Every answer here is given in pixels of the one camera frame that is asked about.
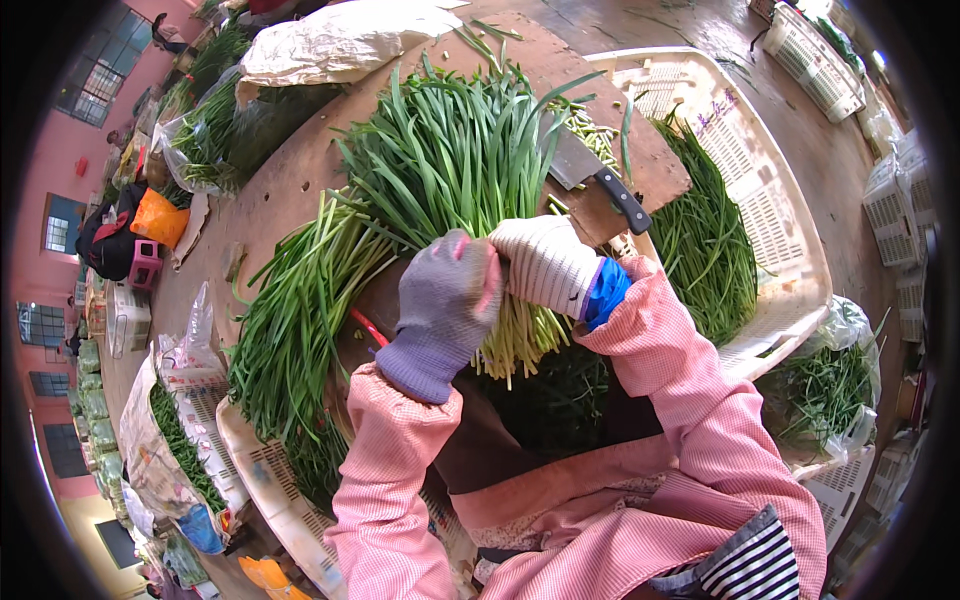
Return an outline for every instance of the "knife blade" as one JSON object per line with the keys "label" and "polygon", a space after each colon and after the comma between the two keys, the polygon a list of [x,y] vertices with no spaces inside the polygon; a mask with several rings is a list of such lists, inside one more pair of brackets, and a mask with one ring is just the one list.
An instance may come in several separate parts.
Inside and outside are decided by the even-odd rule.
{"label": "knife blade", "polygon": [[[546,112],[540,118],[540,145],[546,133],[553,127],[555,116]],[[578,183],[593,177],[610,195],[611,202],[627,218],[627,225],[634,235],[640,235],[652,224],[650,215],[627,189],[610,167],[605,165],[583,140],[564,125],[557,127],[557,149],[550,161],[550,175],[569,191]]]}

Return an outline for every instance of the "concrete floor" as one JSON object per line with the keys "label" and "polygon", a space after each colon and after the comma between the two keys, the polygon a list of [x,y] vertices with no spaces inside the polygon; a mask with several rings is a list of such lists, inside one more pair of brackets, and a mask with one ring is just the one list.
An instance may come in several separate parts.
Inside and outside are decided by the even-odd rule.
{"label": "concrete floor", "polygon": [[[827,254],[834,293],[860,304],[874,325],[887,307],[893,306],[884,329],[889,342],[881,358],[883,395],[877,440],[882,444],[895,426],[893,409],[904,350],[896,309],[896,273],[880,264],[869,223],[860,207],[863,182],[873,159],[853,119],[830,124],[787,72],[760,49],[760,44],[752,54],[749,52],[750,40],[767,25],[745,4],[742,0],[595,0],[588,4],[578,0],[481,0],[455,12],[461,17],[482,17],[503,10],[523,12],[582,55],[692,43],[715,58],[735,60],[749,70],[749,84],[742,76],[733,78],[776,138],[804,192]],[[262,171],[250,185],[259,185],[269,177]],[[277,224],[250,223],[245,216],[252,212],[252,206],[245,201],[241,198],[221,206],[219,212],[214,210],[179,274],[173,273],[169,265],[164,269],[153,301],[155,338],[160,332],[180,333],[200,284],[207,278],[211,283],[222,278],[220,255],[226,241],[249,245],[266,236],[273,244],[290,229],[283,223],[289,220],[289,213],[304,211],[303,206],[271,206],[276,210]],[[306,213],[314,210],[310,206]],[[214,311],[223,312],[228,301],[229,297],[215,293]],[[136,352],[120,360],[103,361],[114,427],[145,355]],[[262,519],[255,518],[253,523],[259,540],[250,548],[250,555],[259,556],[256,552],[262,554],[273,540],[269,540],[269,529]],[[205,557],[204,563],[225,592],[225,598],[266,597],[242,574],[235,559]]]}

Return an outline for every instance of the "wooden cutting board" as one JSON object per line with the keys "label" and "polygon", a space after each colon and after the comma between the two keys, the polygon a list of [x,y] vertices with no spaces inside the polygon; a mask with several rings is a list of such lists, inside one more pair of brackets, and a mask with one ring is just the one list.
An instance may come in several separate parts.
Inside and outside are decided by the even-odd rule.
{"label": "wooden cutting board", "polygon": [[[513,64],[520,66],[538,96],[594,71],[561,39],[519,12],[499,12],[483,20],[506,31],[516,30],[524,36],[522,41],[508,38],[507,56]],[[484,39],[499,56],[497,39],[489,34]],[[247,246],[249,254],[240,271],[241,281],[246,281],[270,260],[278,240],[293,228],[316,218],[317,200],[323,188],[339,188],[346,184],[346,176],[341,171],[343,157],[333,143],[340,134],[331,128],[348,129],[351,121],[368,120],[376,109],[377,94],[389,86],[393,69],[399,64],[400,76],[405,77],[414,69],[422,68],[422,50],[426,50],[435,66],[448,71],[472,73],[482,67],[486,72],[488,68],[474,49],[454,32],[448,32],[439,41],[424,42],[372,72],[304,123],[267,160],[236,200],[221,203],[207,224],[201,241],[213,251],[229,241]],[[443,58],[444,52],[448,53],[448,59]],[[597,95],[596,100],[588,103],[588,113],[594,121],[620,129],[626,107],[623,93],[601,76],[569,90],[565,96],[576,98],[590,93]],[[621,102],[621,106],[615,107],[614,101]],[[689,188],[690,179],[680,160],[638,112],[634,114],[629,131],[629,143],[634,188],[643,194],[643,206],[647,211],[660,208]],[[621,158],[618,141],[614,141],[614,153]],[[596,183],[589,184],[586,190],[566,192],[548,177],[544,201],[546,192],[552,192],[570,207],[574,226],[586,244],[599,246],[627,228],[626,220],[613,211],[608,197]],[[202,249],[197,248],[194,254],[188,263],[203,260],[197,255],[204,254]],[[215,256],[214,264],[218,264],[219,254]],[[218,298],[227,302],[231,300],[228,284],[220,280],[215,288]],[[253,296],[252,290],[243,285],[240,294],[246,298]],[[242,306],[236,308],[238,312],[244,310]],[[227,345],[234,343],[239,334],[238,326],[222,320],[219,311],[215,312],[224,342]]]}

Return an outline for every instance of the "blue sleeve cuff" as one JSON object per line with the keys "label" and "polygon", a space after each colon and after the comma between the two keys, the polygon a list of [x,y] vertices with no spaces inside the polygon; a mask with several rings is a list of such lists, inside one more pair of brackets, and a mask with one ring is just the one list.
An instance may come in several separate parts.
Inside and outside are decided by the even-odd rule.
{"label": "blue sleeve cuff", "polygon": [[607,322],[614,308],[619,306],[627,295],[627,288],[633,284],[615,260],[607,258],[600,267],[600,275],[590,291],[587,314],[584,318],[587,330],[592,331]]}

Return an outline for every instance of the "woman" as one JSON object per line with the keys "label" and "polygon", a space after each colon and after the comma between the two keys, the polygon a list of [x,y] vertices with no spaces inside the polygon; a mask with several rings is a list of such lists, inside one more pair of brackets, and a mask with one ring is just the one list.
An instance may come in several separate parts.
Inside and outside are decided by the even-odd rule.
{"label": "woman", "polygon": [[154,25],[151,29],[154,32],[154,46],[163,48],[167,52],[179,54],[190,47],[186,40],[180,37],[180,28],[176,25],[164,25],[163,19],[167,18],[166,12],[161,12],[154,19]]}
{"label": "woman", "polygon": [[[498,255],[510,260],[506,286]],[[659,265],[621,263],[553,216],[504,221],[489,241],[455,229],[417,254],[399,283],[396,338],[350,380],[356,438],[324,539],[351,598],[452,595],[418,496],[431,463],[480,548],[484,597],[819,597],[823,520],[760,423],[763,398],[723,372]],[[578,320],[574,340],[610,357],[621,404],[635,409],[622,420],[652,407],[656,430],[555,463],[524,460],[454,380],[505,287]]]}

